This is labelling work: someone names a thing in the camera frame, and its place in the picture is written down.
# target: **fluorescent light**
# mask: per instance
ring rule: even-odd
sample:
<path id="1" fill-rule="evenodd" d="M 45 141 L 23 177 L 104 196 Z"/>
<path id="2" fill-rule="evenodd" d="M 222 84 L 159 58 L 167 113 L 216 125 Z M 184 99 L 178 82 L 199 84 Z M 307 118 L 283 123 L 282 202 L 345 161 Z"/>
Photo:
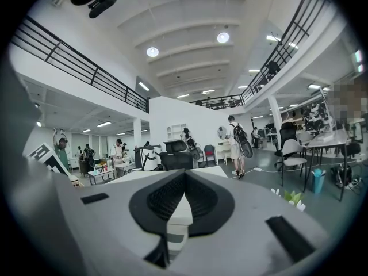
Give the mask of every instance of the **fluorescent light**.
<path id="1" fill-rule="evenodd" d="M 229 41 L 229 34 L 228 33 L 220 33 L 220 34 L 218 34 L 217 41 L 219 43 L 226 43 L 227 41 Z"/>
<path id="2" fill-rule="evenodd" d="M 355 60 L 356 60 L 356 62 L 361 62 L 362 61 L 362 53 L 361 53 L 360 50 L 356 51 Z"/>
<path id="3" fill-rule="evenodd" d="M 294 43 L 292 43 L 292 42 L 290 42 L 290 43 L 289 43 L 289 46 L 291 46 L 291 47 L 293 47 L 293 48 L 295 48 L 295 49 L 299 49 L 299 48 L 298 48 L 298 46 L 296 46 L 296 44 L 294 44 Z"/>
<path id="4" fill-rule="evenodd" d="M 147 49 L 147 55 L 149 57 L 155 58 L 156 56 L 158 56 L 159 54 L 159 50 L 156 47 L 149 47 Z"/>
<path id="5" fill-rule="evenodd" d="M 308 88 L 311 88 L 311 89 L 319 89 L 321 86 L 318 86 L 318 85 L 314 85 L 314 84 L 310 84 L 308 86 Z"/>
<path id="6" fill-rule="evenodd" d="M 102 124 L 97 125 L 98 127 L 110 125 L 111 122 L 103 122 Z"/>
<path id="7" fill-rule="evenodd" d="M 139 82 L 139 85 L 145 90 L 145 91 L 149 91 L 149 88 L 146 87 L 145 84 L 143 84 L 142 82 Z"/>
<path id="8" fill-rule="evenodd" d="M 269 35 L 266 37 L 266 39 L 267 40 L 270 40 L 270 41 L 281 41 L 280 38 L 274 37 L 274 36 L 269 36 Z"/>

